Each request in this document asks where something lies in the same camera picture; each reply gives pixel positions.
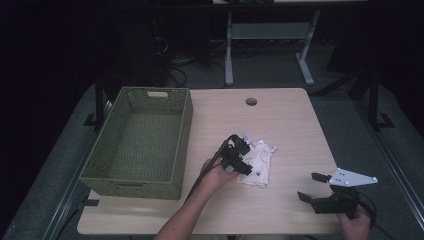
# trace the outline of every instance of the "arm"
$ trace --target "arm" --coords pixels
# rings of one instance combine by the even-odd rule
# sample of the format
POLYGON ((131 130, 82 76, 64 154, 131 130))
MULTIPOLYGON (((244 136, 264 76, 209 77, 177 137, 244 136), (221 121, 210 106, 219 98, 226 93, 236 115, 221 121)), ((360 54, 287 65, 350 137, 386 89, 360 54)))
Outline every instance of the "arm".
POLYGON ((371 218, 368 212, 358 206, 355 218, 349 219, 345 213, 337 214, 345 240, 367 240, 371 227, 371 218))
MULTIPOLYGON (((202 170, 210 160, 203 164, 202 170)), ((184 205, 163 225, 155 239, 188 239, 209 198, 239 173, 226 172, 222 167, 209 171, 184 205)))

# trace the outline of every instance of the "light wood table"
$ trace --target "light wood table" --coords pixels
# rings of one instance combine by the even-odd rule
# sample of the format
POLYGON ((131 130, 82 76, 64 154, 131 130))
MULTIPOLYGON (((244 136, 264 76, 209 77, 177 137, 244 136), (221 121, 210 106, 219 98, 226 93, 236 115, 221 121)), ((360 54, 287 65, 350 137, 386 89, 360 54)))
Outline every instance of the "light wood table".
POLYGON ((156 234, 180 208, 204 161, 231 134, 264 140, 277 151, 270 183, 260 189, 236 181, 216 193, 203 210, 194 234, 326 234, 338 232, 335 214, 315 214, 297 191, 328 197, 327 184, 312 172, 332 175, 336 164, 311 102, 303 89, 191 90, 193 121, 180 200, 103 197, 85 206, 82 234, 156 234), (256 106, 248 106, 255 98, 256 106))

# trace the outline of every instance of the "gray carpet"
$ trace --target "gray carpet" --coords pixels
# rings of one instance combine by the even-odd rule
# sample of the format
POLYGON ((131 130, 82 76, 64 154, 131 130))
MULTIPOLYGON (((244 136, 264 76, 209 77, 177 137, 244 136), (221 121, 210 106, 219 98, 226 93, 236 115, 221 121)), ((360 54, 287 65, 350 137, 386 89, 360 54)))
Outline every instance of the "gray carpet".
MULTIPOLYGON (((325 71, 332 46, 313 45, 307 62, 316 84, 303 82, 295 62, 294 52, 300 45, 289 45, 250 58, 234 58, 234 86, 232 88, 301 87, 314 92, 343 76, 325 71)), ((187 75, 186 87, 190 89, 222 88, 225 82, 222 66, 224 58, 214 58, 210 65, 193 62, 179 67, 187 75)), ((174 72, 177 79, 183 75, 174 72)), ((354 102, 347 97, 350 84, 342 86, 325 97, 311 97, 313 107, 327 138, 337 165, 341 168, 376 176, 377 185, 358 187, 368 195, 378 209, 377 224, 394 239, 424 239, 424 232, 410 208, 396 176, 389 168, 387 153, 381 150, 376 139, 383 139, 395 156, 411 185, 423 199, 424 142, 399 109, 396 99, 384 88, 380 91, 379 110, 389 115, 395 128, 370 130, 361 109, 367 99, 354 102)), ((68 125, 52 150, 27 198, 16 214, 4 239, 55 239, 57 233, 70 219, 59 239, 150 239, 149 236, 83 236, 76 226, 81 214, 78 203, 83 201, 89 189, 78 183, 66 191, 75 179, 81 162, 96 138, 93 127, 84 127, 89 113, 94 112, 94 91, 91 87, 81 99, 68 125), (55 213, 63 212, 60 218, 55 213)), ((314 236, 317 239, 342 239, 341 235, 314 236)), ((291 239, 308 239, 291 236, 291 239)), ((389 239, 374 228, 371 240, 389 239)))

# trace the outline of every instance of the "floor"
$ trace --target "floor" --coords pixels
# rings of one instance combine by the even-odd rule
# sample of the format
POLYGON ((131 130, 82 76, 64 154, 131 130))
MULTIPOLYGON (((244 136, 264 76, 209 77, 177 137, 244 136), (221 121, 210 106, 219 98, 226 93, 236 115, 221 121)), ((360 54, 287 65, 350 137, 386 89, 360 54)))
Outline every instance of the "floor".
MULTIPOLYGON (((227 88, 219 44, 216 43, 217 55, 209 64, 190 61, 189 56, 181 53, 174 59, 178 70, 171 71, 175 80, 181 85, 186 76, 184 86, 190 89, 227 88)), ((295 60, 294 53, 302 47, 301 41, 255 42, 256 49, 258 44, 260 50, 255 51, 245 43, 238 45, 240 52, 233 59, 231 88, 296 87, 313 93, 344 76, 326 71, 333 50, 331 44, 311 46, 306 61, 315 80, 313 86, 304 83, 295 60)), ((424 141, 383 86, 379 112, 387 113, 395 128, 373 130, 366 120, 367 96, 351 100, 351 85, 345 84, 325 96, 311 97, 311 102, 336 164, 379 178, 378 185, 358 188, 378 209, 377 225, 369 239, 424 239, 424 226, 419 221, 424 210, 424 141)), ((167 87, 175 87, 172 78, 167 87)), ((78 171, 97 136, 93 127, 84 127, 83 122, 94 112, 94 99, 94 89, 90 87, 3 239, 151 239, 152 236, 84 236, 77 231, 80 203, 89 192, 78 182, 78 171)), ((341 235, 290 236, 295 240, 312 238, 333 240, 341 239, 341 235)))

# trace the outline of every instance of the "basket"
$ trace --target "basket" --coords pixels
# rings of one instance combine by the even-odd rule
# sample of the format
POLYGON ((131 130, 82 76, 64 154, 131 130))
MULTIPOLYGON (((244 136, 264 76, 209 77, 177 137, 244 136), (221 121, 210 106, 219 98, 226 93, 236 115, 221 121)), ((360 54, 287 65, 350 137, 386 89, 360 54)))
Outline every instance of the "basket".
POLYGON ((180 199, 192 116, 188 89, 123 87, 80 180, 104 196, 180 199))

